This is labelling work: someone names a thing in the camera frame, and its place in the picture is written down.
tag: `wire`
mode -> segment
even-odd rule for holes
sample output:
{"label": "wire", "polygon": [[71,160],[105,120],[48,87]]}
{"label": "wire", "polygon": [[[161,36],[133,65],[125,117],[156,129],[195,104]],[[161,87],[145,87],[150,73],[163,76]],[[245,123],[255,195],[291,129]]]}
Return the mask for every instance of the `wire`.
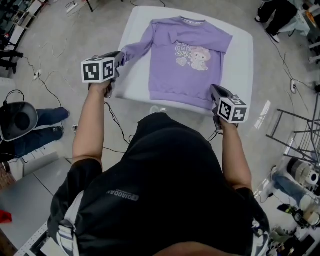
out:
{"label": "wire", "polygon": [[28,65],[33,69],[33,75],[35,76],[36,75],[35,66],[30,64],[29,58],[24,57],[24,56],[23,56],[23,58],[28,61]]}
{"label": "wire", "polygon": [[258,197],[260,197],[260,203],[261,203],[261,204],[264,204],[264,203],[269,199],[269,197],[267,197],[267,199],[264,200],[264,202],[262,202],[262,201],[261,201],[261,200],[262,200],[261,195],[258,194]]}
{"label": "wire", "polygon": [[124,130],[122,129],[122,127],[121,127],[121,125],[120,125],[120,123],[119,123],[119,120],[118,120],[118,118],[116,117],[115,113],[113,112],[110,104],[109,104],[108,102],[105,102],[104,104],[107,104],[107,105],[108,105],[108,107],[109,107],[109,112],[110,112],[110,114],[111,114],[111,116],[112,116],[113,121],[115,121],[115,123],[119,126],[119,128],[120,128],[120,130],[121,130],[121,133],[122,133],[122,136],[123,136],[123,140],[129,145],[130,143],[126,140]]}
{"label": "wire", "polygon": [[275,198],[277,198],[283,205],[287,205],[287,203],[282,202],[282,201],[279,199],[279,197],[277,197],[275,194],[273,194],[273,196],[274,196]]}
{"label": "wire", "polygon": [[136,4],[134,4],[133,2],[131,2],[131,0],[130,0],[130,3],[131,3],[133,6],[136,6],[136,7],[139,6],[139,5],[136,5]]}
{"label": "wire", "polygon": [[59,104],[60,104],[60,107],[62,108],[62,105],[61,105],[61,102],[60,102],[59,98],[58,98],[54,93],[52,93],[52,92],[48,89],[46,83],[41,80],[40,76],[39,76],[39,80],[44,84],[46,90],[47,90],[50,94],[52,94],[52,95],[58,100],[58,102],[59,102]]}
{"label": "wire", "polygon": [[[277,51],[278,51],[278,53],[279,53],[279,56],[280,56],[280,58],[281,58],[282,61],[283,61],[283,64],[282,64],[282,65],[285,65],[286,68],[287,68],[287,70],[286,70],[285,68],[283,68],[283,70],[286,72],[287,76],[289,77],[289,79],[290,79],[290,84],[291,84],[291,81],[292,81],[292,80],[293,80],[293,81],[297,81],[297,82],[305,85],[305,86],[308,87],[309,89],[313,90],[310,86],[308,86],[308,85],[305,84],[304,82],[301,82],[301,81],[299,81],[299,80],[297,80],[297,79],[295,79],[295,78],[293,77],[293,75],[291,74],[290,69],[289,69],[289,67],[288,67],[288,65],[287,65],[287,63],[286,63],[286,55],[287,55],[287,53],[284,54],[284,58],[283,58],[282,55],[281,55],[281,52],[280,52],[280,50],[279,50],[279,48],[278,48],[278,46],[274,43],[273,39],[272,39],[271,36],[268,34],[268,32],[266,31],[265,27],[264,27],[263,25],[262,25],[262,27],[263,27],[265,33],[268,35],[269,40],[271,41],[271,43],[272,43],[272,44],[275,46],[275,48],[277,49]],[[308,109],[308,107],[307,107],[307,105],[306,105],[306,103],[305,103],[305,101],[304,101],[301,93],[299,92],[298,87],[295,86],[295,89],[298,91],[298,94],[299,94],[299,96],[301,97],[301,100],[302,100],[302,102],[303,102],[303,104],[304,104],[307,112],[309,113],[309,109]]]}
{"label": "wire", "polygon": [[297,79],[294,79],[294,78],[293,78],[292,80],[297,81],[298,83],[303,84],[304,86],[308,87],[310,90],[313,90],[312,87],[310,87],[309,85],[305,84],[304,82],[301,82],[301,81],[299,81],[299,80],[297,80]]}
{"label": "wire", "polygon": [[103,148],[106,149],[106,150],[110,150],[110,151],[116,152],[116,153],[122,153],[122,154],[126,153],[126,152],[116,151],[116,150],[113,150],[113,149],[105,147],[105,146]]}
{"label": "wire", "polygon": [[5,101],[4,101],[3,104],[5,104],[5,103],[7,102],[8,97],[9,97],[11,94],[21,94],[21,95],[23,96],[22,102],[25,102],[25,95],[24,95],[24,93],[23,93],[22,91],[18,90],[18,89],[14,89],[14,90],[10,91],[10,92],[7,94],[7,96],[5,97]]}
{"label": "wire", "polygon": [[132,141],[132,139],[130,139],[130,138],[131,138],[131,136],[133,136],[133,137],[134,137],[135,135],[133,134],[133,135],[130,135],[130,136],[129,136],[129,142],[130,142],[130,143],[131,143],[131,141]]}
{"label": "wire", "polygon": [[166,7],[166,4],[164,2],[162,2],[161,0],[159,0],[161,3],[163,3],[163,7]]}
{"label": "wire", "polygon": [[[8,162],[8,164],[10,165],[10,164],[12,164],[12,163],[16,163],[16,162],[18,162],[19,161],[19,159],[20,159],[20,157],[18,157],[15,161],[12,161],[12,162]],[[0,168],[0,170],[2,170],[2,169],[6,169],[6,167],[5,167],[5,165],[4,164],[2,164],[3,166]]]}
{"label": "wire", "polygon": [[65,52],[65,50],[66,50],[66,48],[67,48],[67,40],[68,40],[68,38],[65,39],[64,49],[63,49],[63,51],[62,51],[58,56],[56,56],[55,53],[54,53],[54,44],[53,44],[52,42],[46,42],[46,43],[44,44],[44,46],[42,46],[41,52],[40,52],[40,54],[39,54],[39,70],[41,69],[41,59],[40,59],[40,57],[41,57],[42,51],[43,51],[43,49],[45,48],[45,46],[48,45],[48,44],[51,44],[51,45],[52,45],[52,55],[53,55],[53,57],[55,57],[55,58],[57,59],[57,58],[59,58],[59,57]]}
{"label": "wire", "polygon": [[75,1],[72,1],[70,3],[67,3],[65,8],[69,8],[71,6],[71,4],[73,4],[74,6],[76,5]]}
{"label": "wire", "polygon": [[302,95],[301,95],[300,91],[298,90],[298,87],[297,87],[297,86],[295,86],[295,89],[296,89],[296,91],[298,92],[298,94],[300,95],[300,98],[301,98],[301,100],[302,100],[302,102],[303,102],[303,104],[304,104],[304,106],[305,106],[306,110],[307,110],[307,111],[308,111],[308,113],[309,113],[309,108],[307,107],[307,105],[306,105],[306,103],[305,103],[305,101],[304,101],[304,98],[302,98]]}
{"label": "wire", "polygon": [[[162,4],[163,4],[163,7],[166,7],[166,4],[164,2],[162,2],[161,0],[159,0]],[[130,3],[133,5],[133,6],[136,6],[138,7],[139,5],[136,5],[134,4],[131,0],[130,0]]]}
{"label": "wire", "polygon": [[207,139],[207,142],[211,142],[215,137],[217,137],[217,135],[223,135],[223,133],[215,130],[214,133]]}

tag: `sweatshirt sleeve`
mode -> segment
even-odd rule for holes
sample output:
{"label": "sweatshirt sleeve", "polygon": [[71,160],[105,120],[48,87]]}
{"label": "sweatshirt sleeve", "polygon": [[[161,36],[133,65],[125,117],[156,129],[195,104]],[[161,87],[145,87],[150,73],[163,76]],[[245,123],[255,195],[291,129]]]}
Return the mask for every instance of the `sweatshirt sleeve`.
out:
{"label": "sweatshirt sleeve", "polygon": [[206,29],[194,30],[192,34],[185,30],[170,30],[169,37],[172,44],[178,41],[192,47],[203,47],[220,53],[227,52],[233,38],[232,35],[213,25]]}
{"label": "sweatshirt sleeve", "polygon": [[128,44],[125,47],[123,47],[123,49],[121,50],[121,52],[124,53],[124,57],[121,62],[122,66],[124,66],[126,62],[131,61],[132,59],[141,58],[147,54],[154,41],[156,29],[157,24],[150,23],[150,25],[144,32],[140,42]]}

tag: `electrical outlet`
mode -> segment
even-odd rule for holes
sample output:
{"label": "electrical outlet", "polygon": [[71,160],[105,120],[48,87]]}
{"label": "electrical outlet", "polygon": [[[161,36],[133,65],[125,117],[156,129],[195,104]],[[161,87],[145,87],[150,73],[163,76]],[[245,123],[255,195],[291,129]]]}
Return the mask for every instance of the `electrical outlet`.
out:
{"label": "electrical outlet", "polygon": [[76,8],[79,4],[75,3],[73,4],[69,9],[66,10],[66,14],[70,13],[74,8]]}
{"label": "electrical outlet", "polygon": [[33,80],[37,80],[41,76],[41,69],[38,69],[33,76]]}

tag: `gray floor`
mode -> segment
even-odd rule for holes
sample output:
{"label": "gray floor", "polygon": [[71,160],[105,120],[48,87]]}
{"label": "gray floor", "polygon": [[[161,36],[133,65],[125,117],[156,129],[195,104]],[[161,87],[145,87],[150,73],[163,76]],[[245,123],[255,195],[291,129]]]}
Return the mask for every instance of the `gray floor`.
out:
{"label": "gray floor", "polygon": [[[134,0],[133,2],[137,5],[162,6],[157,0]],[[168,8],[214,17],[241,28],[253,36],[252,103],[249,120],[239,126],[239,133],[252,171],[253,187],[256,189],[269,175],[271,167],[281,161],[285,150],[277,142],[266,138],[266,133],[271,131],[277,118],[275,111],[278,108],[293,111],[289,95],[290,79],[283,70],[283,61],[262,25],[254,21],[261,2],[259,0],[164,0],[164,2]],[[59,0],[52,2],[52,6],[46,6],[26,32],[18,50],[30,59],[35,70],[40,67],[41,62],[41,78],[59,97],[62,106],[70,110],[70,118],[63,122],[66,128],[65,135],[56,143],[56,148],[62,156],[71,157],[74,139],[71,127],[79,120],[88,92],[86,85],[81,82],[80,63],[93,55],[118,49],[133,6],[129,0],[124,2],[100,0],[98,3],[92,3],[92,7],[96,8],[94,13],[90,12],[88,6],[84,6],[79,13],[67,17],[65,9],[67,3],[68,1]],[[293,77],[305,83],[319,80],[317,66],[308,63],[311,53],[307,48],[307,39],[299,33],[295,33],[290,38],[287,33],[280,34],[279,37],[281,39],[281,43],[278,44],[279,50],[283,56],[285,55]],[[46,91],[41,82],[33,81],[33,71],[26,59],[18,61],[17,69],[16,75],[12,77],[17,88],[26,94],[27,101],[36,108],[59,106],[58,101]],[[298,88],[309,113],[299,94],[292,95],[294,111],[311,117],[315,94],[302,84],[298,84]],[[137,122],[148,115],[150,109],[148,104],[129,100],[111,99],[109,102],[127,138],[135,134]],[[176,121],[199,131],[206,138],[215,129],[213,121],[208,117],[178,109],[167,109],[167,113]],[[284,118],[276,134],[277,138],[287,141],[294,127],[300,126],[298,122],[295,124],[293,122],[291,117]],[[125,151],[127,148],[119,128],[107,109],[104,145],[117,151]],[[221,161],[221,136],[217,136],[212,141],[212,147]],[[103,169],[109,169],[121,157],[121,153],[105,150]]]}

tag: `white ironing board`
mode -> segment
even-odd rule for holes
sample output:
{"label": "white ironing board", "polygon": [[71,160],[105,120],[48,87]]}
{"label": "white ironing board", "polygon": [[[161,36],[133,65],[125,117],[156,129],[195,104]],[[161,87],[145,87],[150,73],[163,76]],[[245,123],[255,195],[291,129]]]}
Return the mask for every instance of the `white ironing board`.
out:
{"label": "white ironing board", "polygon": [[[194,20],[206,20],[230,35],[233,39],[224,58],[221,86],[238,95],[250,108],[254,79],[254,44],[252,36],[235,26],[215,18],[201,14],[164,8],[139,6],[132,10],[126,24],[119,51],[128,45],[139,42],[151,20],[183,16]],[[120,77],[116,81],[113,96],[152,105],[163,105],[193,111],[202,115],[212,116],[212,112],[200,107],[167,100],[151,100],[149,93],[151,50],[138,61],[129,61],[120,67]]]}

